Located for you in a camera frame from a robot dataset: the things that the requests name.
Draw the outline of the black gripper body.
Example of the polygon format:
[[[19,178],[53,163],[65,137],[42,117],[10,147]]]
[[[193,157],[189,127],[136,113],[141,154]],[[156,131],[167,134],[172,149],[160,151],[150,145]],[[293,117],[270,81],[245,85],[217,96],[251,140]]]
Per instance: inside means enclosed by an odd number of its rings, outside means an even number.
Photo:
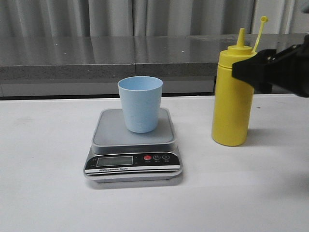
[[[309,36],[302,44],[293,45],[271,57],[271,84],[298,96],[309,96]]]

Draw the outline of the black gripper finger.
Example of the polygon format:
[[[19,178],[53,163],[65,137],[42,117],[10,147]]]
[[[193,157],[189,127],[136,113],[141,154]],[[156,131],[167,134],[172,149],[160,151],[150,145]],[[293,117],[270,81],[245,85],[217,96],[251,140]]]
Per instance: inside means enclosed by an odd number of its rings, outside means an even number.
[[[266,80],[266,68],[276,52],[276,49],[265,49],[252,58],[232,64],[232,77],[249,84],[259,93],[271,93],[272,84]]]

